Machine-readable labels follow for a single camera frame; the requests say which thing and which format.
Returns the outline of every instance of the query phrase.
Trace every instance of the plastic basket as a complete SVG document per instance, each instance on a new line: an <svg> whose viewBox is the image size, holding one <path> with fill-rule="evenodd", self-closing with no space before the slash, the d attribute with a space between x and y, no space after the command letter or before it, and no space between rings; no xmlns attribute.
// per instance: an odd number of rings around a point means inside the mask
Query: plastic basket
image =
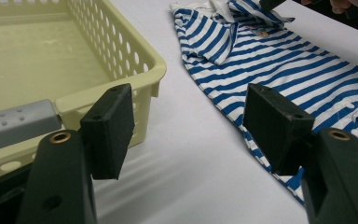
<svg viewBox="0 0 358 224"><path fill-rule="evenodd" d="M63 128L77 130L107 89L130 83L134 146L165 71L108 0L0 0L0 110L49 99ZM41 138L0 148L0 175L31 162Z"/></svg>

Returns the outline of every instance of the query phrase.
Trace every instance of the blue and white striped shirt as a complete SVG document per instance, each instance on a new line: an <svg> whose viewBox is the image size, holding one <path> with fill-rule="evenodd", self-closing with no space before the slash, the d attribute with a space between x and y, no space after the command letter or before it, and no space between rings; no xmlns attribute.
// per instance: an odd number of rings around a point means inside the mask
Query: blue and white striped shirt
<svg viewBox="0 0 358 224"><path fill-rule="evenodd" d="M316 118L313 131L335 127L358 137L358 66L285 29L275 12L252 0L229 0L234 22L172 6L182 57L197 85L244 134L252 154L270 166L242 126L248 83L279 91ZM277 176L303 202L300 178Z"/></svg>

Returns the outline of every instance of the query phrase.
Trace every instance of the white surface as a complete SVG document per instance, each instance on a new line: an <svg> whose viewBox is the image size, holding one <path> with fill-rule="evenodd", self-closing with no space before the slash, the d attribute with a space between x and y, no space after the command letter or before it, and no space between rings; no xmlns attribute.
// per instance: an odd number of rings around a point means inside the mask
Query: white surface
<svg viewBox="0 0 358 224"><path fill-rule="evenodd" d="M95 181L100 223L308 223L304 207L250 155L240 132L183 67L171 2L111 2L168 70L151 104L146 140L129 149L118 181ZM202 0L179 1L192 2ZM293 31L358 62L357 31L293 2L278 11L297 17ZM356 49L346 46L351 42Z"/></svg>

